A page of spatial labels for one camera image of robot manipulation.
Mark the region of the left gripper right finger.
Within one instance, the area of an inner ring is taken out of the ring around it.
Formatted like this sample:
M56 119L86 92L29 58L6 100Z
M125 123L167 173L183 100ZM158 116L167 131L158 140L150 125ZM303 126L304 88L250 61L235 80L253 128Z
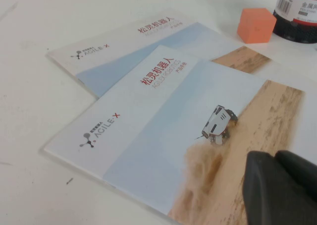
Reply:
M278 151L274 158L284 167L293 180L302 186L306 193L317 200L317 166L310 161L286 150Z

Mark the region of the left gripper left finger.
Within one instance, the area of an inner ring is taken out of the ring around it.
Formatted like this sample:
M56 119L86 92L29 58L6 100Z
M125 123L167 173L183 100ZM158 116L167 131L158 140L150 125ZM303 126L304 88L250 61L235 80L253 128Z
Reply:
M242 194L250 225L317 223L317 201L269 153L247 154Z

